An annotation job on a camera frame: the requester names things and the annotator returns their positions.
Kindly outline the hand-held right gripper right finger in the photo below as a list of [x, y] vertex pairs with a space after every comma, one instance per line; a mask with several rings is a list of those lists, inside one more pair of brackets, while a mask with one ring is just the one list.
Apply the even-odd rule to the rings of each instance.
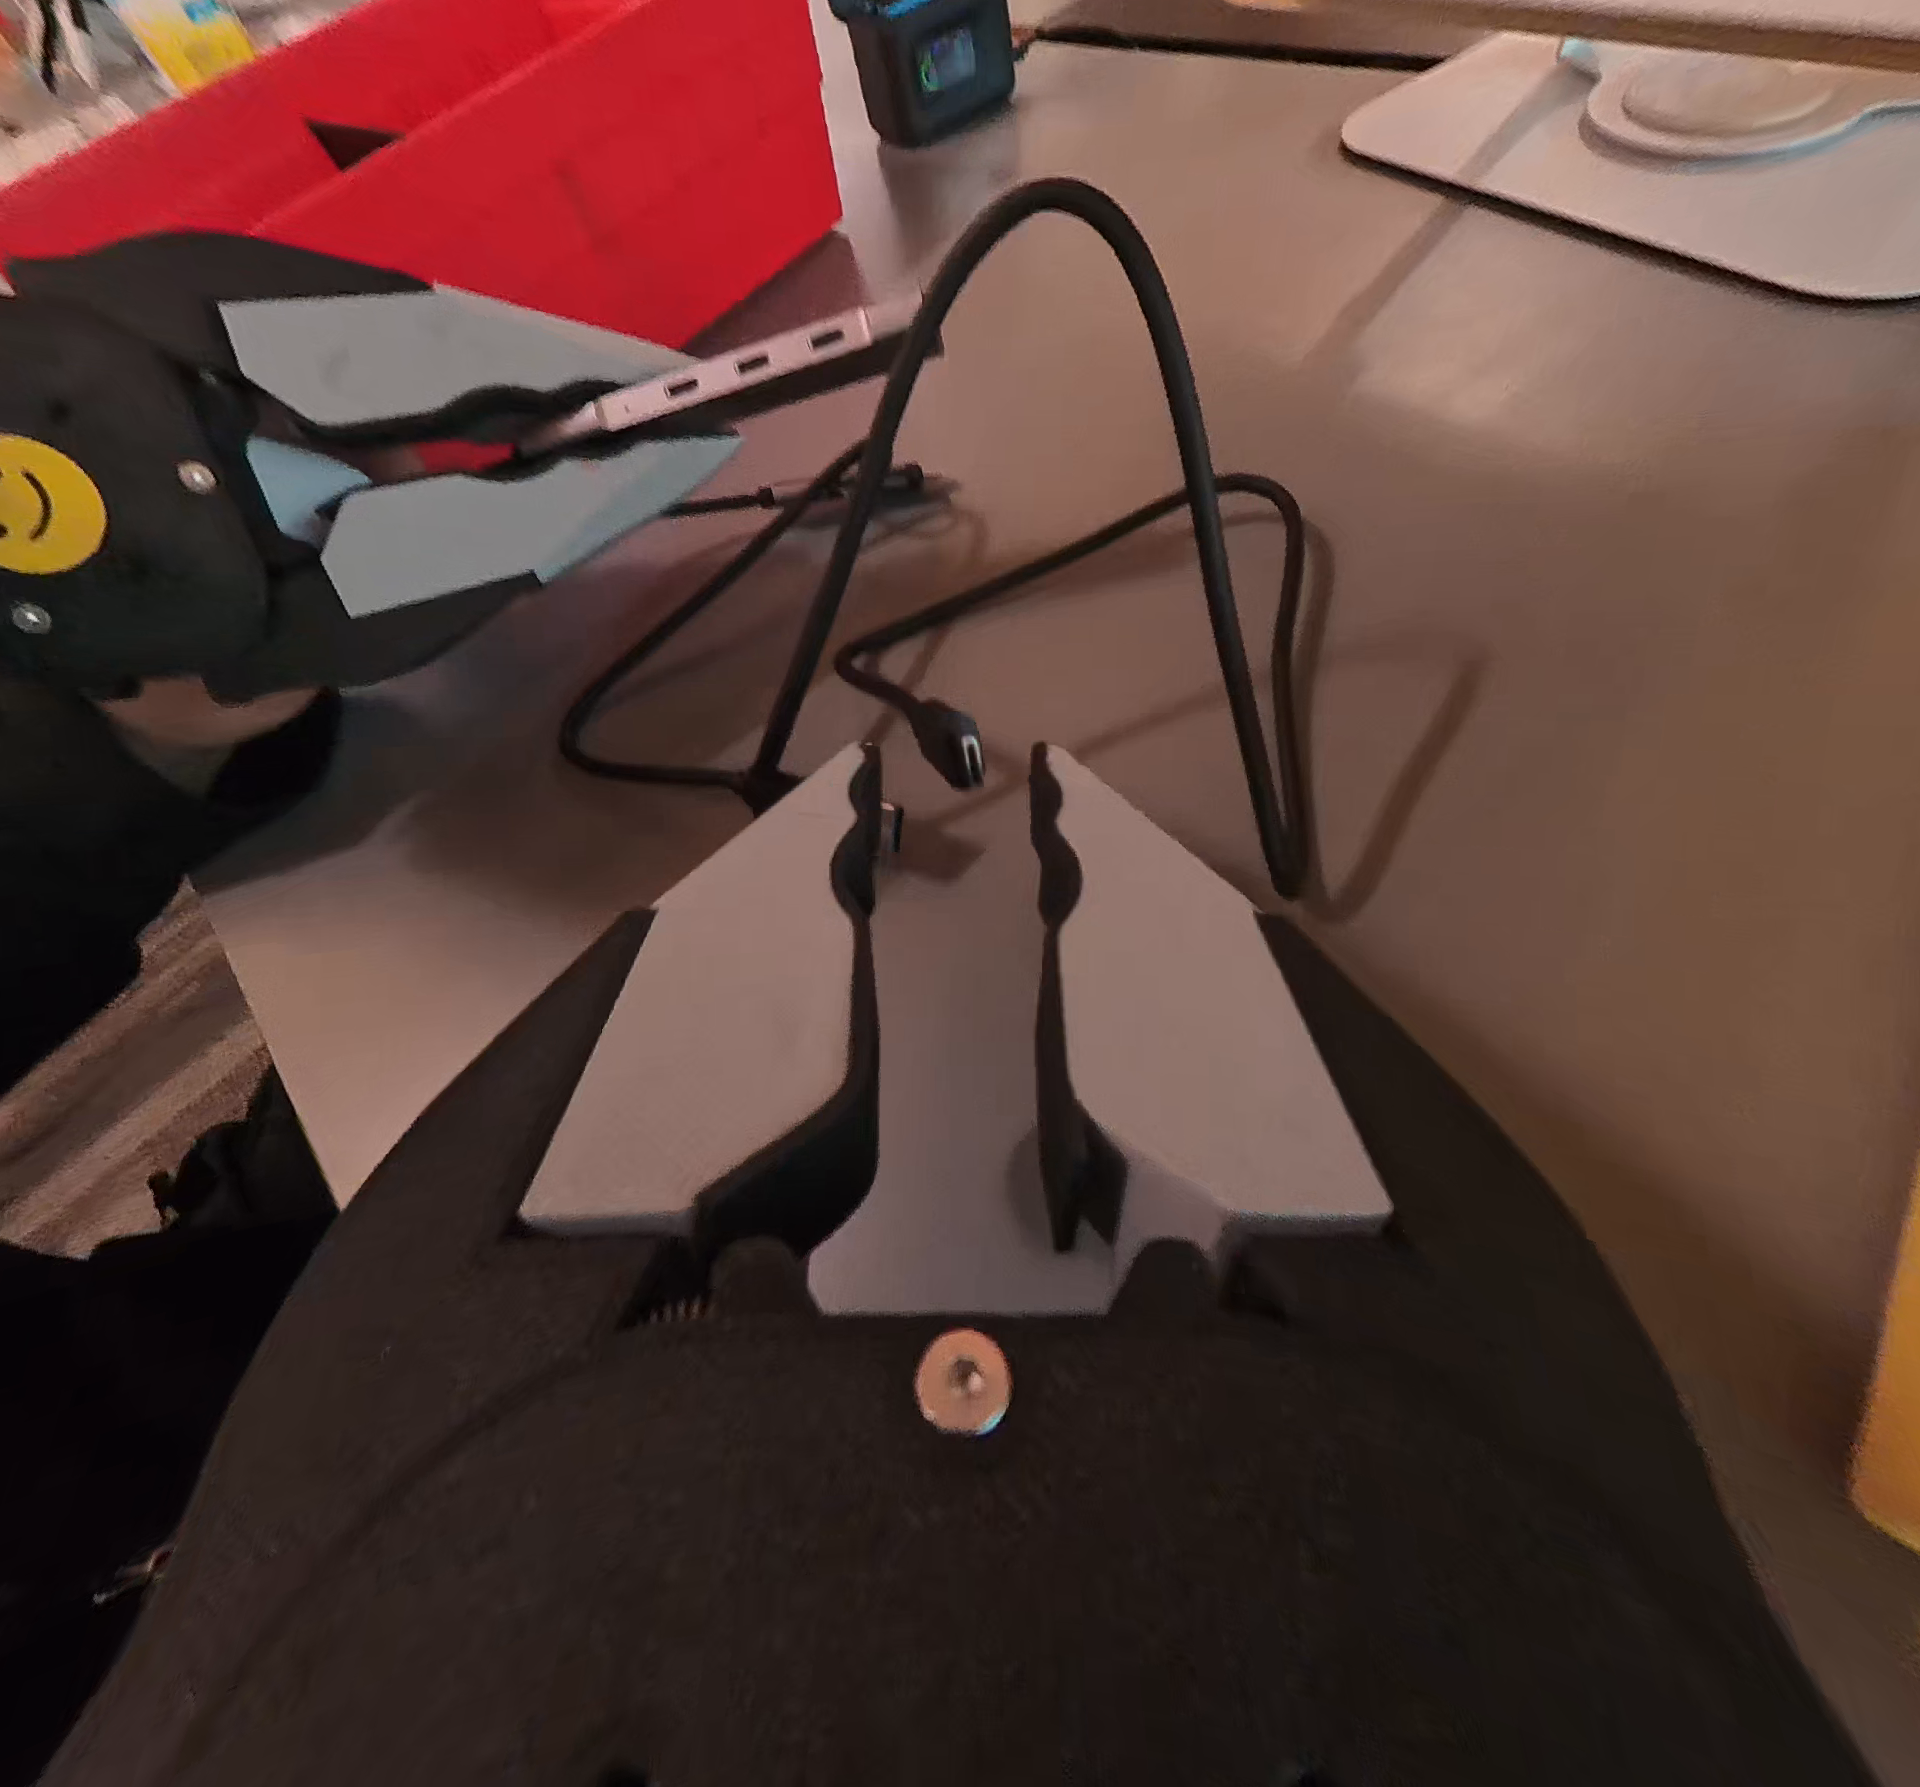
[[1064, 747], [1029, 761], [1036, 1160], [1055, 1252], [1378, 1232], [1392, 1205], [1271, 926]]

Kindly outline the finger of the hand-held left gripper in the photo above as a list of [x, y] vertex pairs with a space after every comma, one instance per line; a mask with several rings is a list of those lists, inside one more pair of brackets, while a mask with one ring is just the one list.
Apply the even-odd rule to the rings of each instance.
[[655, 343], [448, 286], [221, 300], [216, 314], [238, 373], [318, 431], [519, 431], [691, 369]]
[[515, 578], [550, 582], [659, 521], [738, 449], [738, 434], [640, 441], [531, 478], [446, 471], [374, 485], [346, 461], [255, 434], [248, 468], [281, 533], [312, 548], [347, 616]]

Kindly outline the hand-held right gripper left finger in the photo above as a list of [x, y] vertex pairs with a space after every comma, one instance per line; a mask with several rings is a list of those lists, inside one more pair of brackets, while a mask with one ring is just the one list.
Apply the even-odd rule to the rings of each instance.
[[854, 744], [655, 903], [525, 1228], [806, 1259], [851, 1222], [879, 1160], [881, 829]]

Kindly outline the red plastic bin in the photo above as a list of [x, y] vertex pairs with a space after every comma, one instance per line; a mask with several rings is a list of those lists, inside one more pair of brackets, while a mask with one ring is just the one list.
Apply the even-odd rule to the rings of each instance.
[[274, 240], [680, 348], [844, 213], [811, 0], [359, 0], [3, 188], [3, 263]]

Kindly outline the person's left hand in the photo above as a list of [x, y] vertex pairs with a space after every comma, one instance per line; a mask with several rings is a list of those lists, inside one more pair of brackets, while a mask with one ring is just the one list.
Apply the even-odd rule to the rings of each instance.
[[238, 747], [274, 736], [320, 699], [291, 689], [242, 702], [214, 699], [199, 680], [147, 680], [134, 697], [100, 699], [99, 713], [128, 749], [181, 783], [211, 779]]

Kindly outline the black charging case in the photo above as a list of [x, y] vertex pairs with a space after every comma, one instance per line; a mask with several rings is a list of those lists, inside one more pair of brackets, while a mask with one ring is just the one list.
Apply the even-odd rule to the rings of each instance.
[[881, 143], [914, 148], [998, 111], [1017, 86], [1008, 0], [825, 0], [848, 32]]

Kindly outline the person's body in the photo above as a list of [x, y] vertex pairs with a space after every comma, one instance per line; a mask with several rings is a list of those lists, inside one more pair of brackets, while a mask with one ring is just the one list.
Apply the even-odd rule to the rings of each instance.
[[155, 1175], [155, 1232], [1, 1247], [1, 1781], [35, 1784], [128, 1641], [255, 1350], [338, 1217], [269, 1070]]

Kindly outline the yellow plastic bin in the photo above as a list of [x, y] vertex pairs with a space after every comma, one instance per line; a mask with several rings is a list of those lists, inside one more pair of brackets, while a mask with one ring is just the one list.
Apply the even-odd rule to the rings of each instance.
[[1918, 1179], [1908, 1196], [1883, 1332], [1848, 1465], [1854, 1510], [1918, 1555]]

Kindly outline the silver display stand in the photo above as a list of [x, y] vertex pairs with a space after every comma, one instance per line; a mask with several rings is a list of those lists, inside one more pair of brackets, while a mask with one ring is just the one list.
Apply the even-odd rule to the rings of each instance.
[[1832, 306], [1918, 290], [1918, 0], [1288, 0], [1475, 41], [1357, 160]]

